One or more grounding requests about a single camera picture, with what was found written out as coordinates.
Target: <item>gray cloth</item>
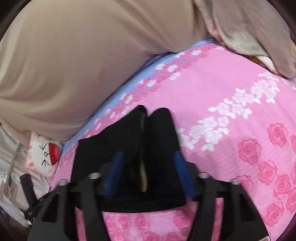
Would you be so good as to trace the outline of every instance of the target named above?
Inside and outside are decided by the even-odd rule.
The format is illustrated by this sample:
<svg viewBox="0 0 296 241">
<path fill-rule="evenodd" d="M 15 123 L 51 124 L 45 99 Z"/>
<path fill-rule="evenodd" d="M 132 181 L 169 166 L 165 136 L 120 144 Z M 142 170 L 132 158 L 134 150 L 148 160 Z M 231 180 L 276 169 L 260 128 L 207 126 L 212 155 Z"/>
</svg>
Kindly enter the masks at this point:
<svg viewBox="0 0 296 241">
<path fill-rule="evenodd" d="M 266 0 L 195 0 L 208 31 L 239 54 L 268 56 L 285 77 L 295 75 L 290 30 Z"/>
</svg>

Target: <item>white flower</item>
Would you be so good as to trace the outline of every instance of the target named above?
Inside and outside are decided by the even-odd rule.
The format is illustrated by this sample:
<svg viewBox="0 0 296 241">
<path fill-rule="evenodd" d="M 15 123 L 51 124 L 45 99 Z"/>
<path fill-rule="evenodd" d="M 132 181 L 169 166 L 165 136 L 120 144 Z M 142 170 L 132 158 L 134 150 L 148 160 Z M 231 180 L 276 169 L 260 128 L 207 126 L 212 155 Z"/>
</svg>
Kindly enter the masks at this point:
<svg viewBox="0 0 296 241">
<path fill-rule="evenodd" d="M 223 116 L 223 117 L 219 117 L 218 118 L 218 123 L 219 123 L 219 126 L 227 126 L 229 124 L 229 120 L 226 116 Z"/>
<path fill-rule="evenodd" d="M 243 103 L 244 102 L 244 96 L 241 93 L 235 92 L 232 99 L 236 103 Z"/>
<path fill-rule="evenodd" d="M 271 86 L 276 86 L 276 85 L 277 85 L 277 82 L 274 81 L 274 80 L 268 80 L 268 83 L 269 83 Z"/>
<path fill-rule="evenodd" d="M 203 120 L 203 124 L 202 125 L 207 130 L 212 130 L 213 128 L 215 128 L 217 126 L 217 122 L 215 121 L 214 117 L 209 117 L 209 118 L 205 118 Z"/>
<path fill-rule="evenodd" d="M 284 83 L 290 86 L 291 88 L 295 87 L 295 84 L 292 80 L 284 80 Z"/>
<path fill-rule="evenodd" d="M 268 88 L 266 91 L 265 91 L 265 95 L 269 98 L 269 99 L 274 99 L 276 97 L 276 91 L 275 90 L 272 90 L 270 88 Z"/>
<path fill-rule="evenodd" d="M 260 80 L 258 82 L 259 86 L 262 88 L 262 89 L 265 89 L 269 86 L 269 84 L 265 81 L 265 80 Z"/>
<path fill-rule="evenodd" d="M 252 104 L 256 101 L 255 97 L 252 94 L 245 94 L 244 99 L 246 100 L 246 102 L 248 102 L 250 104 Z"/>
<path fill-rule="evenodd" d="M 165 64 L 158 64 L 155 69 L 156 70 L 162 70 Z"/>
<path fill-rule="evenodd" d="M 244 108 L 241 104 L 233 104 L 232 105 L 232 112 L 241 115 L 244 112 Z"/>
<path fill-rule="evenodd" d="M 189 135 L 196 140 L 202 137 L 204 133 L 205 133 L 205 129 L 201 125 L 192 126 L 189 131 Z"/>
<path fill-rule="evenodd" d="M 182 132 L 184 131 L 183 128 L 179 128 L 179 127 L 177 127 L 177 126 L 175 126 L 175 130 L 176 130 L 176 133 L 177 133 L 177 134 L 180 134 L 180 133 L 182 133 Z"/>
<path fill-rule="evenodd" d="M 229 113 L 229 105 L 225 103 L 220 103 L 216 109 L 221 115 Z"/>
<path fill-rule="evenodd" d="M 128 104 L 129 102 L 131 102 L 131 100 L 133 99 L 133 96 L 132 95 L 129 95 L 126 100 L 125 100 L 125 104 Z"/>
<path fill-rule="evenodd" d="M 267 71 L 263 73 L 264 77 L 266 77 L 269 80 L 273 80 L 274 77 L 271 73 L 268 73 Z"/>
<path fill-rule="evenodd" d="M 167 70 L 168 70 L 169 72 L 173 72 L 177 67 L 178 67 L 178 66 L 174 64 L 174 65 L 169 66 L 169 67 L 167 68 Z"/>
<path fill-rule="evenodd" d="M 190 141 L 190 137 L 187 135 L 180 135 L 180 142 L 181 142 L 181 146 L 186 146 Z"/>
<path fill-rule="evenodd" d="M 156 80 L 150 80 L 148 83 L 147 83 L 147 86 L 148 87 L 152 87 L 153 85 L 156 84 Z"/>
<path fill-rule="evenodd" d="M 123 94 L 123 95 L 120 97 L 120 100 L 124 100 L 124 99 L 125 99 L 125 97 L 126 97 L 126 93 L 125 93 L 125 94 Z"/>
<path fill-rule="evenodd" d="M 202 51 L 201 50 L 194 50 L 192 51 L 191 55 L 199 55 Z"/>
<path fill-rule="evenodd" d="M 261 89 L 259 86 L 257 85 L 254 85 L 251 87 L 251 92 L 253 94 L 256 94 L 256 95 L 261 95 L 263 93 L 263 89 Z"/>
<path fill-rule="evenodd" d="M 211 144 L 217 144 L 222 138 L 222 134 L 216 130 L 208 131 L 205 136 L 205 141 Z"/>
<path fill-rule="evenodd" d="M 180 76 L 180 73 L 179 72 L 176 72 L 176 73 L 173 73 L 171 75 L 171 77 L 169 77 L 170 80 L 175 80 L 176 78 L 178 78 Z"/>
<path fill-rule="evenodd" d="M 185 53 L 184 52 L 180 52 L 180 53 L 177 53 L 176 54 L 176 58 L 180 58 L 180 56 L 184 55 Z"/>
<path fill-rule="evenodd" d="M 222 46 L 217 46 L 216 49 L 218 49 L 218 50 L 224 50 L 225 48 L 222 47 Z"/>
</svg>

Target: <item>white rose pattern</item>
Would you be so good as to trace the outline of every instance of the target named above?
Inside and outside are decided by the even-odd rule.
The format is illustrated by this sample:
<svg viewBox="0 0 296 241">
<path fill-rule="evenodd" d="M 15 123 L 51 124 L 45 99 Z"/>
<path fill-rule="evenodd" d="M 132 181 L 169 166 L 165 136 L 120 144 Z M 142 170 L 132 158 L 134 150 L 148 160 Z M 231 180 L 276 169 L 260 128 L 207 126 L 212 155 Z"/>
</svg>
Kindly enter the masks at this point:
<svg viewBox="0 0 296 241">
<path fill-rule="evenodd" d="M 219 140 L 222 138 L 222 134 L 219 131 L 212 130 L 206 133 L 205 141 L 210 144 L 218 144 Z"/>
<path fill-rule="evenodd" d="M 228 120 L 228 118 L 226 116 L 219 117 L 218 118 L 218 123 L 219 123 L 219 126 L 226 127 L 229 124 L 229 120 Z"/>
<path fill-rule="evenodd" d="M 205 118 L 203 120 L 203 126 L 210 131 L 217 126 L 217 122 L 215 121 L 214 117 Z"/>
<path fill-rule="evenodd" d="M 229 105 L 225 104 L 225 103 L 220 103 L 217 107 L 216 107 L 217 111 L 221 114 L 221 115 L 225 115 L 229 113 Z"/>
<path fill-rule="evenodd" d="M 217 112 L 222 116 L 218 117 L 217 120 L 213 116 L 199 120 L 198 123 L 200 125 L 192 126 L 188 131 L 188 135 L 181 134 L 181 146 L 193 150 L 194 145 L 202 141 L 202 137 L 204 137 L 205 144 L 202 145 L 201 150 L 214 151 L 214 146 L 223 138 L 223 134 L 229 134 L 229 130 L 226 127 L 231 119 L 234 120 L 239 116 L 248 119 L 249 115 L 252 114 L 252 110 L 246 108 L 246 105 L 260 104 L 262 96 L 266 97 L 267 103 L 275 103 L 274 99 L 277 92 L 279 92 L 277 87 L 279 80 L 282 80 L 290 88 L 296 90 L 296 84 L 293 81 L 276 77 L 268 71 L 258 74 L 258 77 L 261 77 L 261 79 L 250 87 L 250 93 L 247 93 L 244 89 L 236 88 L 236 92 L 232 96 L 233 101 L 225 98 L 216 107 L 210 107 L 208 111 Z"/>
<path fill-rule="evenodd" d="M 204 133 L 205 133 L 205 129 L 201 125 L 192 126 L 189 131 L 189 135 L 193 139 L 196 139 L 196 140 L 198 140 L 200 137 L 202 137 L 204 135 Z"/>
<path fill-rule="evenodd" d="M 244 112 L 244 107 L 241 104 L 234 104 L 232 106 L 232 112 L 241 115 Z"/>
</svg>

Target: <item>light blue fabric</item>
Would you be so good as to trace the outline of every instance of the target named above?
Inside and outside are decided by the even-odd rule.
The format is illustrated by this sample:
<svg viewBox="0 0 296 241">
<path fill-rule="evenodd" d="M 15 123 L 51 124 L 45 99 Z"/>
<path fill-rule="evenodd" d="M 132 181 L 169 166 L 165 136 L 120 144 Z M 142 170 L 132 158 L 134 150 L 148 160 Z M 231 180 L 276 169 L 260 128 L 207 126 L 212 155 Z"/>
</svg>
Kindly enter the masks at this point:
<svg viewBox="0 0 296 241">
<path fill-rule="evenodd" d="M 214 39 L 202 40 L 190 48 L 197 47 L 206 43 L 216 43 Z M 129 79 L 124 85 L 122 85 L 118 90 L 116 90 L 97 110 L 97 112 L 92 116 L 87 124 L 74 136 L 72 137 L 64 146 L 63 152 L 66 152 L 70 149 L 74 144 L 78 142 L 78 140 L 85 134 L 85 132 L 94 125 L 96 119 L 101 118 L 108 109 L 114 108 L 120 100 L 120 97 L 125 94 L 132 92 L 136 86 L 136 84 L 142 80 L 149 78 L 153 75 L 155 71 L 155 67 L 158 64 L 166 64 L 170 63 L 173 60 L 176 60 L 176 54 L 174 53 L 165 53 L 158 55 L 157 57 L 148 61 L 144 66 L 142 66 L 137 74 L 135 74 L 131 79 Z"/>
</svg>

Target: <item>pink rose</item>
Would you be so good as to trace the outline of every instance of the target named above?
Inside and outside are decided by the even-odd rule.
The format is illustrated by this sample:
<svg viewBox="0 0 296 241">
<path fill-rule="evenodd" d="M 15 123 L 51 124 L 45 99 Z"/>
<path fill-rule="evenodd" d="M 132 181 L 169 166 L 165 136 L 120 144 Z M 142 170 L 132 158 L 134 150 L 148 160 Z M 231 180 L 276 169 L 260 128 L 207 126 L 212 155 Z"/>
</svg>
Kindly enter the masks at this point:
<svg viewBox="0 0 296 241">
<path fill-rule="evenodd" d="M 296 184 L 296 162 L 294 164 L 294 168 L 292 171 L 292 179 L 293 179 L 293 183 Z"/>
<path fill-rule="evenodd" d="M 279 175 L 275 182 L 274 196 L 282 199 L 283 194 L 287 194 L 291 189 L 290 178 L 288 175 Z"/>
<path fill-rule="evenodd" d="M 212 241 L 219 241 L 221 225 L 216 225 L 213 228 Z"/>
<path fill-rule="evenodd" d="M 293 151 L 296 152 L 296 136 L 295 135 L 290 136 L 290 140 L 291 140 L 291 147 Z"/>
<path fill-rule="evenodd" d="M 113 231 L 115 223 L 109 215 L 105 216 L 105 224 L 109 232 Z"/>
<path fill-rule="evenodd" d="M 131 218 L 127 214 L 121 214 L 118 217 L 118 223 L 122 226 L 122 228 L 127 229 L 131 225 Z"/>
<path fill-rule="evenodd" d="M 289 197 L 287 200 L 287 210 L 290 210 L 291 213 L 296 210 L 296 188 L 293 188 L 289 192 Z"/>
<path fill-rule="evenodd" d="M 186 229 L 191 226 L 194 214 L 192 211 L 187 209 L 176 210 L 175 216 L 173 217 L 173 223 L 180 229 Z"/>
<path fill-rule="evenodd" d="M 159 236 L 156 233 L 147 231 L 143 236 L 143 241 L 159 241 Z"/>
<path fill-rule="evenodd" d="M 223 204 L 217 204 L 215 208 L 215 220 L 214 222 L 220 222 L 223 217 Z"/>
<path fill-rule="evenodd" d="M 242 161 L 246 161 L 251 165 L 255 165 L 258 162 L 261 146 L 256 139 L 243 140 L 238 143 L 238 149 L 239 158 Z"/>
<path fill-rule="evenodd" d="M 170 232 L 167 236 L 162 238 L 163 241 L 181 241 L 182 239 L 175 233 Z"/>
<path fill-rule="evenodd" d="M 270 127 L 267 128 L 267 133 L 272 144 L 283 147 L 287 143 L 286 136 L 288 131 L 282 123 L 271 124 Z"/>
<path fill-rule="evenodd" d="M 275 178 L 277 167 L 273 161 L 264 161 L 259 164 L 258 178 L 265 185 L 269 185 Z"/>
<path fill-rule="evenodd" d="M 116 227 L 114 229 L 113 237 L 114 237 L 115 240 L 124 239 L 124 230 L 119 228 L 119 227 Z"/>
<path fill-rule="evenodd" d="M 264 223 L 272 227 L 278 222 L 280 217 L 283 215 L 283 212 L 284 212 L 284 208 L 281 202 L 276 204 L 275 203 L 270 204 L 267 208 L 267 214 L 263 218 Z"/>
<path fill-rule="evenodd" d="M 136 225 L 138 226 L 139 230 L 146 230 L 150 226 L 147 217 L 142 213 L 137 214 Z"/>
<path fill-rule="evenodd" d="M 247 175 L 243 175 L 242 177 L 237 176 L 236 179 L 238 179 L 245 189 L 246 192 L 251 193 L 253 191 L 254 184 L 251 181 L 251 177 Z"/>
</svg>

